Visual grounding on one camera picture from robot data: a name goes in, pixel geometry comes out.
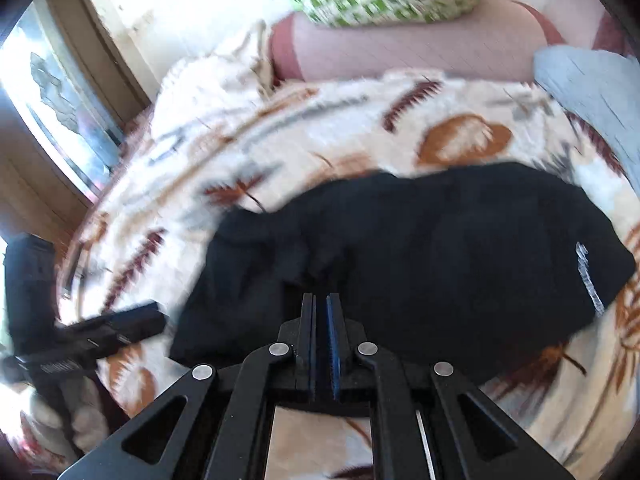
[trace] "bed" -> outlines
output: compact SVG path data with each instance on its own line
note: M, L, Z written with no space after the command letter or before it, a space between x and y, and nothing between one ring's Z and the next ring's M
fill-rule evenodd
M130 416L186 371L166 357L171 332L231 204L274 210L333 178L516 160L581 186L640 260L640 201L623 168L536 84L405 67L274 90L274 66L282 70L263 23L174 66L60 269L64 322L149 299L170 318L165 334L99 364ZM483 387L579 480L600 475L638 416L639 320L636 273L593 325ZM268 480L353 476L371 461L366 419L277 409Z

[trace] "floral bedsheet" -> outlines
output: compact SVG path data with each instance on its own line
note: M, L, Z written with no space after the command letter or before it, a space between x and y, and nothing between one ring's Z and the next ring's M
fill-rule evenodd
M166 333L100 363L133 416L186 370L166 354L225 209L274 210L332 178L517 160L582 186L640 259L640 202L602 138L536 85L429 70L271 89L262 24L164 80L58 277L66 322L156 300ZM579 480L638 415L640 275L605 315L484 389ZM268 480L370 475L368 421L278 409Z

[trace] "pillow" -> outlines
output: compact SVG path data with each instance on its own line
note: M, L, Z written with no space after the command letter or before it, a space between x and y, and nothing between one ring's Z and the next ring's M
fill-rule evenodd
M564 43L535 9L511 0L481 0L453 22L327 28L301 12L273 27L278 80L376 77L391 68L435 68L465 78L533 81L533 54Z
M549 0L544 13L572 46L625 53L625 35L599 0Z

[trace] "light blue cloth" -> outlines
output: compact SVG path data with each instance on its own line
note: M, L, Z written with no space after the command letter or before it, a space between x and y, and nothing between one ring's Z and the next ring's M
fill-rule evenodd
M550 46L536 52L536 82L607 141L640 195L640 64L605 50Z

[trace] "folded black garment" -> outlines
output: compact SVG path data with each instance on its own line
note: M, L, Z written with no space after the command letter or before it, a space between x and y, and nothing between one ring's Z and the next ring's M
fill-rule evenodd
M225 216L170 357L239 363L325 290L369 340L481 384L591 323L634 269L581 188L521 164L338 180Z

